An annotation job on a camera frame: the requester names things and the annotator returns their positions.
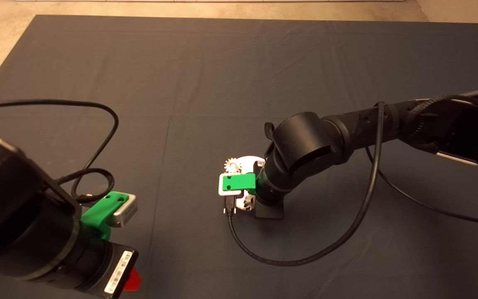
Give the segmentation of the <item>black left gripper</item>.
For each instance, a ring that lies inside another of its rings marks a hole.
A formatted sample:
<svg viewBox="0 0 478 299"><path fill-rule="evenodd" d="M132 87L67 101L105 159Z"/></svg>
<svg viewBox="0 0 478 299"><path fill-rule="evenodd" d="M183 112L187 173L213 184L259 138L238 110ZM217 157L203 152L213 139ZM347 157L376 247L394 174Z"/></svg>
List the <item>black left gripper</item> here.
<svg viewBox="0 0 478 299"><path fill-rule="evenodd" d="M141 286L141 277L135 269L139 252L130 246L107 242L104 269L99 271L97 296L118 299L123 291L135 292Z"/></svg>

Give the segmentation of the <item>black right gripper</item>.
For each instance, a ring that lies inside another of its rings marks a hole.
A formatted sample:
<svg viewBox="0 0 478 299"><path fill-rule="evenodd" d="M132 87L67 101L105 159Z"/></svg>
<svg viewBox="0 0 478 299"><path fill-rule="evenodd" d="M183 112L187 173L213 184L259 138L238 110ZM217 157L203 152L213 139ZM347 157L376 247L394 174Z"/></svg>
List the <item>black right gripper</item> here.
<svg viewBox="0 0 478 299"><path fill-rule="evenodd" d="M265 161L254 162L254 216L257 219L281 220L285 217L283 199L286 193L276 188L264 170Z"/></svg>

